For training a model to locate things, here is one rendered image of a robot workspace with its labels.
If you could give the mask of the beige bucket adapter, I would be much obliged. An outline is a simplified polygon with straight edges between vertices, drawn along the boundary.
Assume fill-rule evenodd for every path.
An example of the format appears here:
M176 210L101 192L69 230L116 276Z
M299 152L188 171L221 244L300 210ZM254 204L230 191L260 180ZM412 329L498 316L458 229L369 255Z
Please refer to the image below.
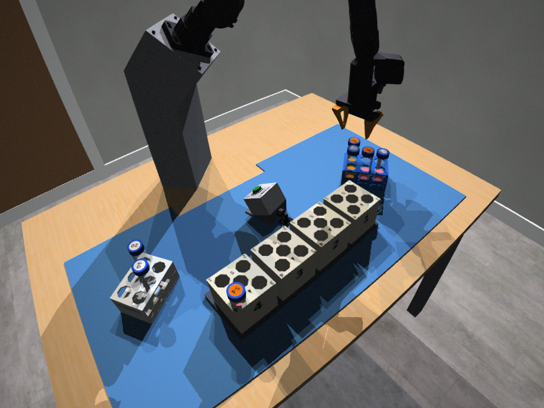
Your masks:
M290 230L317 251L318 271L347 248L350 229L348 220L321 202L290 222Z
M323 204L351 222L348 243L352 244L375 224L380 198L347 181L325 197Z
M250 251L282 301L315 275L317 251L285 226Z
M276 283L246 254L206 281L214 302L241 334L278 306ZM226 289L234 282L245 286L242 305L233 305L227 297Z

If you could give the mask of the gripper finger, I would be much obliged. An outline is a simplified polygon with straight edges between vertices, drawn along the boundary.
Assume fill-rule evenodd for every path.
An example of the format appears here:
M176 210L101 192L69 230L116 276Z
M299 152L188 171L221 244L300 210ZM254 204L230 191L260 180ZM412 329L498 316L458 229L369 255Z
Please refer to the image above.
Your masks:
M365 127L365 139L368 139L373 128L376 126L376 124L378 123L378 121L381 119L381 117L383 116L383 112L380 112L380 111L376 111L377 113L380 113L380 117L378 117L377 119L375 119L373 122L368 122L366 120L364 120L364 127Z
M334 115L336 116L338 122L339 122L339 125L341 126L341 129L343 130L345 127L346 127L346 123L347 123L347 118L348 118L348 111L349 111L349 108L346 107L346 106L338 106L338 105L334 105L332 107L332 111L334 112ZM341 117L341 112L344 111L344 119L342 121L342 117Z

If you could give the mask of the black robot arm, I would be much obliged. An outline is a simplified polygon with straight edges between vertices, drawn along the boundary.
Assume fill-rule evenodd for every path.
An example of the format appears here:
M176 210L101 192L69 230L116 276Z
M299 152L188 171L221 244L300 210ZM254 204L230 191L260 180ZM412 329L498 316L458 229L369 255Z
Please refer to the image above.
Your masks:
M379 50L379 31L375 0L348 0L351 41L355 57L351 60L349 81L371 85L369 104L376 101L386 84L401 84L404 61L398 54ZM171 48L200 56L214 53L209 39L215 28L233 28L244 0L201 0L178 23L165 20L162 29ZM205 45L206 44L206 45ZM375 66L375 69L374 69Z

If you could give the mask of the blue tube rack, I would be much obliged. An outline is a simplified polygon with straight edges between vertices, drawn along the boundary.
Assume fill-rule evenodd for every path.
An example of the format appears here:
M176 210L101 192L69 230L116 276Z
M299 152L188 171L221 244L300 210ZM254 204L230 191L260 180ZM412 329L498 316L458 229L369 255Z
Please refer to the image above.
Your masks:
M354 170L353 169L348 169L346 167L347 153L344 154L344 163L343 163L343 168L342 168L341 186L343 184L345 184L348 180L350 180L353 183L355 183L355 184L359 185L360 187L362 187L363 189L385 192L386 184L387 184L387 181L388 181L388 160L387 160L387 163L386 163L385 171L383 173L379 173L379 172L375 171L376 156L373 156L372 168L369 171L361 170L361 168L360 168L361 158L362 158L362 155L358 155L358 162L357 162L357 168L356 169L354 169ZM345 177L346 172L354 172L355 173L355 178ZM361 174L371 174L369 180L359 179L360 173ZM373 175L383 176L383 182L382 181L373 181ZM387 177L385 177L385 176L387 176Z

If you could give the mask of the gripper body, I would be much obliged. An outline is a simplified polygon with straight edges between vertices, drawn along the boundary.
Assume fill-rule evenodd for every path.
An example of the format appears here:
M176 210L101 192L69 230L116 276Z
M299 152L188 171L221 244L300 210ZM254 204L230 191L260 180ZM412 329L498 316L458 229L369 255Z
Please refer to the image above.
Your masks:
M381 102L375 101L369 104L371 85L372 83L355 87L353 83L349 82L349 91L336 99L336 105L347 106L349 114L373 122L380 117L380 113L373 111L381 108Z

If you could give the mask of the blue flat mat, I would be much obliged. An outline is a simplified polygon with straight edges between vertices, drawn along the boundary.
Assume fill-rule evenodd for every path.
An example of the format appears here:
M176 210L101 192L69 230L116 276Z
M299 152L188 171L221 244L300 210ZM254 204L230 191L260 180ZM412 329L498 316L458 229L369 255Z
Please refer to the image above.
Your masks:
M348 139L336 124L256 165L264 172L178 216L170 207L64 262L113 408L214 408L356 298L430 232L463 193L389 152L378 226L282 309L241 340L205 297L207 279L284 227L246 213L244 198L277 182L296 219L341 186ZM127 245L173 261L179 279L154 322L110 297L135 261Z

